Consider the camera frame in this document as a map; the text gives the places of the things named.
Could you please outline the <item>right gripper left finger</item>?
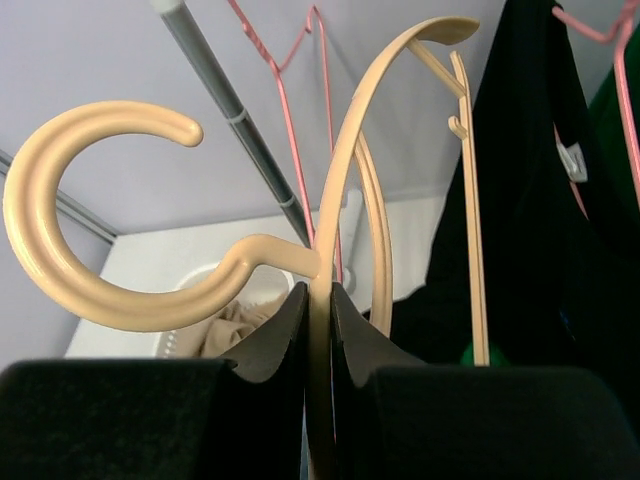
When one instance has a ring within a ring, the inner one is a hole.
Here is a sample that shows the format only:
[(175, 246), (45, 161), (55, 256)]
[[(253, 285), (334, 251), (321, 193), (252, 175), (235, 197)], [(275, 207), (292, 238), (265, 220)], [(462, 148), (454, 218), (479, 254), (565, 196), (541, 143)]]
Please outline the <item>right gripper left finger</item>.
[(5, 479), (295, 479), (308, 291), (215, 359), (24, 361), (1, 376)]

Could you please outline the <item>beige wooden hanger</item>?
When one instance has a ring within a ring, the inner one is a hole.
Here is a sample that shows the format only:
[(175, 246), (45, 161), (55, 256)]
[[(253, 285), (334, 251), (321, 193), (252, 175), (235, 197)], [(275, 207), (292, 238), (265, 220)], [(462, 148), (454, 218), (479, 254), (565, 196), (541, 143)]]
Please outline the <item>beige wooden hanger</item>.
[(33, 133), (14, 157), (3, 196), (3, 216), (9, 241), (22, 268), (50, 298), (68, 311), (94, 323), (126, 331), (179, 329), (188, 319), (181, 296), (204, 295), (204, 315), (220, 308), (243, 288), (259, 265), (306, 277), (310, 282), (310, 339), (308, 347), (309, 399), (307, 432), (310, 467), (316, 479), (337, 473), (330, 393), (330, 293), (334, 250), (342, 196), (351, 164), (356, 164), (365, 195), (373, 246), (372, 324), (382, 333), (391, 327), (392, 250), (384, 201), (362, 123), (379, 82), (404, 50), (411, 51), (457, 97), (459, 112), (449, 121), (462, 144), (468, 187), (465, 201), (470, 221), (472, 331), (474, 360), (489, 361), (482, 243), (478, 211), (477, 175), (471, 96), (464, 64), (457, 52), (449, 65), (427, 48), (428, 42), (454, 46), (478, 29), (475, 19), (437, 17), (421, 22), (396, 37), (370, 64), (360, 81), (340, 129), (323, 191), (313, 245), (256, 234), (241, 239), (218, 267), (194, 287), (170, 293), (141, 293), (117, 287), (88, 270), (68, 247), (56, 214), (56, 194), (66, 167), (88, 146), (121, 134), (147, 134), (187, 147), (203, 138), (201, 126), (171, 109), (137, 101), (101, 101), (83, 105), (48, 121)]

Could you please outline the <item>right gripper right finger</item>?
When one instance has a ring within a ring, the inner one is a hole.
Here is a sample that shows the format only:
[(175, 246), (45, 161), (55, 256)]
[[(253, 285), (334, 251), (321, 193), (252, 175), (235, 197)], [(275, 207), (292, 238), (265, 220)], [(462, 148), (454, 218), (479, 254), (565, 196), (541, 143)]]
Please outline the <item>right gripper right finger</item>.
[(574, 368), (429, 365), (331, 294), (342, 479), (635, 479), (615, 396)]

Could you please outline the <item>beige t shirt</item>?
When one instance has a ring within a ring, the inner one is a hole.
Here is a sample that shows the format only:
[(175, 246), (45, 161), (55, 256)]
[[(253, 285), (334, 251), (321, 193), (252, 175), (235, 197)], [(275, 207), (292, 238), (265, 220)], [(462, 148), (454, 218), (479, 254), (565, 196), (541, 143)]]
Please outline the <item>beige t shirt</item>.
[(215, 358), (237, 345), (269, 320), (282, 306), (286, 295), (264, 303), (243, 304), (234, 300), (206, 322), (200, 348), (203, 358)]

